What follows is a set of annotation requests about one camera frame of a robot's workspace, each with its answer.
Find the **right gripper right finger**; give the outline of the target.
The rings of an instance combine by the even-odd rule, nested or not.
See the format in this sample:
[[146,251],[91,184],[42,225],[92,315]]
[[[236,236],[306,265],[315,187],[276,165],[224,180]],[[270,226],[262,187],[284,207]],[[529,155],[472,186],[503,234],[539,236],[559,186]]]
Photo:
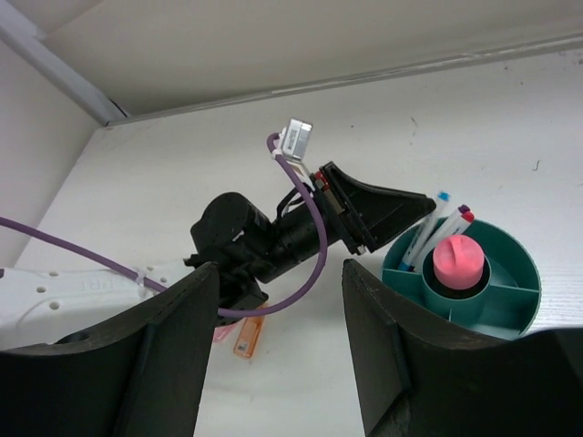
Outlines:
[[501,340],[462,328],[343,263],[343,306],[368,436],[579,436],[582,331]]

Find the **teal round organizer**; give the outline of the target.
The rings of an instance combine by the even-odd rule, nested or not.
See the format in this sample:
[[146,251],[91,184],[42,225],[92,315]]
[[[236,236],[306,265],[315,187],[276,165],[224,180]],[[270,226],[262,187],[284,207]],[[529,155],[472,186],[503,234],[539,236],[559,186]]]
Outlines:
[[389,248],[382,282],[445,320],[504,340],[532,325],[541,301],[537,266],[504,230],[475,220],[461,236],[449,236],[413,270],[399,266],[416,229]]

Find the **pink correction tape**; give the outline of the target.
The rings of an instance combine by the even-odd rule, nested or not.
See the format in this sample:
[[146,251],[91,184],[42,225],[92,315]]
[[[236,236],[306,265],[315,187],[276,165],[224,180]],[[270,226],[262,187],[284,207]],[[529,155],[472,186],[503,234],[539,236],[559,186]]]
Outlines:
[[224,342],[230,334],[238,327],[239,323],[235,322],[232,324],[217,327],[213,333],[213,342],[221,343]]

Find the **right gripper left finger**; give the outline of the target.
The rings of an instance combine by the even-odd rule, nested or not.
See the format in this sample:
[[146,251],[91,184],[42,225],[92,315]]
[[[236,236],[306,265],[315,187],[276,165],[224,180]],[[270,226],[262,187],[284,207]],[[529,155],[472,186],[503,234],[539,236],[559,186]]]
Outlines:
[[2,435],[193,435],[219,291],[208,262],[54,344],[2,352]]

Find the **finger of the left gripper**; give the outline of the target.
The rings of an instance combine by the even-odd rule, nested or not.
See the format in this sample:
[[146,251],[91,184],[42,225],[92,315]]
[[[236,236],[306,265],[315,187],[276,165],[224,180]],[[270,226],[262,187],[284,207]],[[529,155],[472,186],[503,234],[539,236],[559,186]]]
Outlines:
[[363,183],[333,162],[325,165],[325,179],[328,241],[341,241],[351,253],[377,251],[436,209],[425,194]]

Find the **blue cap pen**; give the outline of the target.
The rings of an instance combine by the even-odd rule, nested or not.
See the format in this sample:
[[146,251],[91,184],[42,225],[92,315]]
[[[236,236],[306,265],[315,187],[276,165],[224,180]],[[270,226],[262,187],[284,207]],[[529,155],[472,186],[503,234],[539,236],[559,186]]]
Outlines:
[[435,228],[437,220],[441,213],[448,205],[451,195],[445,191],[440,191],[435,197],[435,209],[419,225],[413,238],[411,239],[407,250],[398,266],[400,271],[409,271],[413,268],[414,262],[421,252],[426,241],[429,239]]

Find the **red cap pen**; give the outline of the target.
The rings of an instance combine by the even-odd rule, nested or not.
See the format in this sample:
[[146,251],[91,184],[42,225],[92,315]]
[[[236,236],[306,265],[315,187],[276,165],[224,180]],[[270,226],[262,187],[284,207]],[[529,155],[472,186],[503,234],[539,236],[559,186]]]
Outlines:
[[471,211],[463,213],[457,218],[446,232],[447,236],[463,234],[474,222],[475,215]]

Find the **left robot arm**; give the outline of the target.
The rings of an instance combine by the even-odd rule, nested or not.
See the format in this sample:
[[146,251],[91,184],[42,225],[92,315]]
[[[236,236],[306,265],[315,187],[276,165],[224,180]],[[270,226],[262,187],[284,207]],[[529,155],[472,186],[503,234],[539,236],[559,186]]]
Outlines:
[[[335,164],[311,177],[308,191],[322,216],[329,244],[355,255],[391,242],[435,211],[433,199],[365,184]],[[191,227],[195,253],[126,277],[110,269],[1,272],[1,346],[5,350],[53,343],[138,305],[208,261],[218,264],[220,305],[256,310],[268,302],[262,286],[315,256],[317,228],[297,191],[268,218],[242,194],[226,192]]]

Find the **orange correction tape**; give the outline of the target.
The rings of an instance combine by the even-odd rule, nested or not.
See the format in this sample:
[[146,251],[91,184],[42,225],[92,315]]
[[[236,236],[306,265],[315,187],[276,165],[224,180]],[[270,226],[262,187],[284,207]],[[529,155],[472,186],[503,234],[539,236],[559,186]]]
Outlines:
[[256,349],[265,317],[246,318],[233,347],[233,353],[243,359],[250,359]]

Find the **purple cap pen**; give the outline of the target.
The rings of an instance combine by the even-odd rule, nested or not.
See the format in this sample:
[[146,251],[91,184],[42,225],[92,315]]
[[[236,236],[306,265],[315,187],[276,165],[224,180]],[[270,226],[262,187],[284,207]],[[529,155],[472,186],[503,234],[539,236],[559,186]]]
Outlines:
[[471,211],[471,209],[466,205],[462,205],[458,207],[457,210],[454,211],[448,218],[445,219],[441,226],[426,241],[423,248],[421,249],[420,254],[418,255],[417,259],[414,262],[413,268],[410,271],[417,271],[419,268],[422,267],[425,257],[437,246],[437,244],[441,242],[443,239],[450,237],[446,235],[446,232],[448,231],[449,227],[453,224],[453,222],[467,211]]

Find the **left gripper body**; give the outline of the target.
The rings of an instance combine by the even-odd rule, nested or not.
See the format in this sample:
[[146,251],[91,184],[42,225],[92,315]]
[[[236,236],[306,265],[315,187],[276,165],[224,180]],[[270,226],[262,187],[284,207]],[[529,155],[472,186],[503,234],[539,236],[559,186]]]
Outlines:
[[305,204],[271,222],[242,194],[213,199],[190,229],[196,252],[184,260],[198,268],[215,262],[220,273],[220,306],[256,310],[268,295],[266,284],[320,250],[312,215]]

